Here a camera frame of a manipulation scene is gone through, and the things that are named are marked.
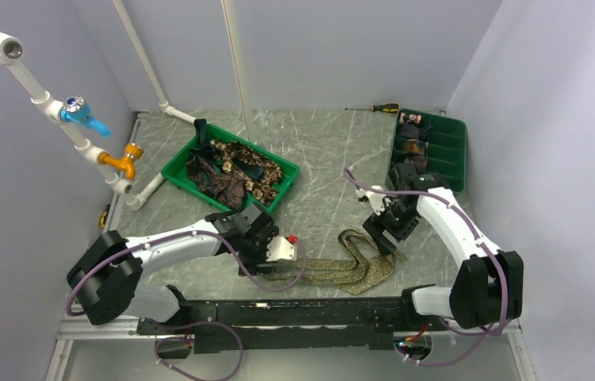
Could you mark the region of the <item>olive gold patterned tie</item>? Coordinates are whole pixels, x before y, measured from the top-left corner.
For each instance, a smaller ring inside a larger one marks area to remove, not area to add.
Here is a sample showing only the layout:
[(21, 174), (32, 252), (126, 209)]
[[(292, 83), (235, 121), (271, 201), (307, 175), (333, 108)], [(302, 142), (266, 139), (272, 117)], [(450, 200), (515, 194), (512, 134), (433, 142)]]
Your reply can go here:
[(378, 251), (372, 238), (355, 229), (345, 229), (337, 237), (340, 249), (348, 255), (347, 259), (332, 258), (307, 258), (305, 272), (302, 269), (302, 260), (279, 261), (279, 263), (293, 264), (297, 271), (288, 275), (273, 275), (262, 277), (270, 282), (293, 281), (314, 287), (336, 287), (349, 295), (360, 295), (380, 283), (385, 282), (396, 270), (397, 263), (401, 260), (394, 256), (365, 256), (360, 245), (364, 244)]

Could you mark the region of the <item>green tray of ties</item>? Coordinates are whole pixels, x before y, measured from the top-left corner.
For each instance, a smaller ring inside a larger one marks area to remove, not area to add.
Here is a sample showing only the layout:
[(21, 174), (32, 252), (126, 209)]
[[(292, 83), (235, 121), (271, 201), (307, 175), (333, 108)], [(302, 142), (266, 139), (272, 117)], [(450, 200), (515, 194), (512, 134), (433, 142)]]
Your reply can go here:
[[(241, 141), (267, 156), (283, 170), (284, 179), (275, 187), (278, 190), (278, 197), (270, 206), (259, 202), (267, 211), (274, 211), (293, 186), (300, 173), (300, 167), (222, 128), (208, 124), (211, 140), (225, 143)], [(190, 192), (219, 210), (240, 211), (252, 202), (258, 202), (244, 190), (241, 175), (229, 174), (222, 170), (222, 164), (192, 156), (190, 150), (195, 146), (194, 137), (163, 167), (161, 174), (164, 178), (177, 188)]]

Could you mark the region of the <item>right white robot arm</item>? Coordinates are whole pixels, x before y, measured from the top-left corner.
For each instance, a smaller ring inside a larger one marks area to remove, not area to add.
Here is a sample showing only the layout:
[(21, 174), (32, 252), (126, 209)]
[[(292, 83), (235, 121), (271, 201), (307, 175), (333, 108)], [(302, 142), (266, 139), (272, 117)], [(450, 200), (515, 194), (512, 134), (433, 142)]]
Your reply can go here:
[(494, 244), (467, 216), (448, 181), (436, 173), (417, 172), (413, 164), (391, 167), (389, 190), (357, 183), (355, 193), (368, 202), (371, 215), (363, 228), (383, 255), (426, 221), (458, 268), (449, 287), (424, 285), (401, 293), (400, 323), (418, 329), (428, 317), (450, 319), (463, 329), (501, 327), (523, 310), (524, 261), (515, 251)]

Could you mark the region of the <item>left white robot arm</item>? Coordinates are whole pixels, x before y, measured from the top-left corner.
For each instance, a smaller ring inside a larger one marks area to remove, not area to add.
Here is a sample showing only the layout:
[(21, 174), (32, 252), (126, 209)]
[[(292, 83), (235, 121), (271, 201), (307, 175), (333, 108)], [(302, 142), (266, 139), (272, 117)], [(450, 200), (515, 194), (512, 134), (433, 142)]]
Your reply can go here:
[(67, 273), (71, 288), (66, 312), (92, 325), (130, 315), (179, 333), (194, 312), (174, 286), (153, 286), (145, 279), (160, 270), (205, 257), (230, 254), (253, 283), (264, 264), (292, 262), (297, 241), (279, 232), (271, 215), (253, 203), (240, 212), (209, 214), (192, 225), (142, 237), (102, 233)]

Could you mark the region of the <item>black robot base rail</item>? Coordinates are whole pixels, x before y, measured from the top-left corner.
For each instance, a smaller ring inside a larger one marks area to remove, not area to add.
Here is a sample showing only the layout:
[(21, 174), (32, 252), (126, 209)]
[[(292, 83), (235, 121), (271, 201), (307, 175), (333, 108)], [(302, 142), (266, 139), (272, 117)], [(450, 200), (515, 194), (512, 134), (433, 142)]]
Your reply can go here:
[(445, 330), (436, 317), (412, 315), (400, 297), (191, 300), (166, 323), (143, 317), (136, 327), (144, 336), (186, 333), (196, 354), (239, 347), (391, 350), (406, 337)]

